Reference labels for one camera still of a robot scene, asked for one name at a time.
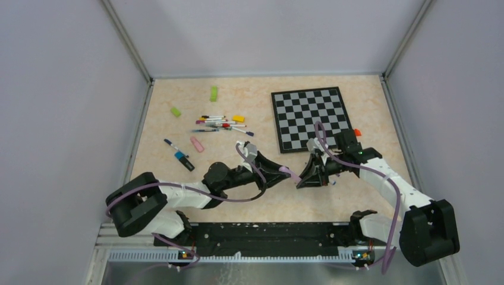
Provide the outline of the blue black highlighter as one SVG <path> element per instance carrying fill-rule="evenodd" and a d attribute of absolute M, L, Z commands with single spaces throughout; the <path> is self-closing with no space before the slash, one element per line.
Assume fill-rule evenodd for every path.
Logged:
<path fill-rule="evenodd" d="M 177 151 L 174 154 L 175 158 L 190 172 L 192 172 L 195 167 L 194 165 L 189 161 L 189 159 L 184 155 L 182 152 Z"/>

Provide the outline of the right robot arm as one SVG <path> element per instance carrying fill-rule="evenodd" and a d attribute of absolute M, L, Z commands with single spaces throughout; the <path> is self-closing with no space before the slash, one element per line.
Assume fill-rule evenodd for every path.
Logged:
<path fill-rule="evenodd" d="M 348 229 L 350 240 L 363 245 L 370 239 L 385 242 L 383 265 L 388 266 L 399 249 L 419 267 L 460 251 L 455 210 L 445 199 L 435 200 L 420 192 L 395 172 L 374 148 L 362 148 L 353 130 L 335 137 L 339 154 L 328 149 L 326 139 L 310 138 L 310 159 L 300 174 L 297 188 L 326 186 L 329 177 L 352 172 L 371 185 L 393 208 L 387 218 L 374 211 L 359 212 Z"/>

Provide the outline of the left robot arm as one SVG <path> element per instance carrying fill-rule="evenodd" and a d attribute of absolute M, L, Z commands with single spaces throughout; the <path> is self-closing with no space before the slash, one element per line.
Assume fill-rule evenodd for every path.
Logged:
<path fill-rule="evenodd" d="M 222 202 L 251 202 L 290 177 L 287 167 L 268 160 L 261 153 L 248 156 L 235 168 L 215 162 L 203 179 L 194 183 L 162 182 L 152 172 L 144 172 L 106 198 L 106 213 L 121 238 L 157 233 L 180 246 L 191 236 L 190 223 L 181 208 L 206 210 Z M 251 183 L 259 189 L 252 198 L 232 199 L 225 193 Z"/>

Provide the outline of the lilac highlighter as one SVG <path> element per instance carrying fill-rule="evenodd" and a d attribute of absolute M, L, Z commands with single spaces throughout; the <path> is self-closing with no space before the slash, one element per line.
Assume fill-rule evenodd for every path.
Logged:
<path fill-rule="evenodd" d="M 293 172 L 291 169 L 289 169 L 288 167 L 281 166 L 279 168 L 279 171 L 286 173 L 290 177 L 290 179 L 292 179 L 295 183 L 301 182 L 301 178 L 295 172 Z"/>

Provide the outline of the pink highlighter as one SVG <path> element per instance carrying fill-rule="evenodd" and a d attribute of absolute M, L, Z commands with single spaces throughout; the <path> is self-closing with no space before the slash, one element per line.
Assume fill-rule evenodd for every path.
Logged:
<path fill-rule="evenodd" d="M 194 148 L 197 150 L 197 152 L 202 153 L 204 152 L 205 148 L 201 144 L 201 142 L 196 138 L 196 137 L 190 137 L 190 142 L 194 146 Z"/>

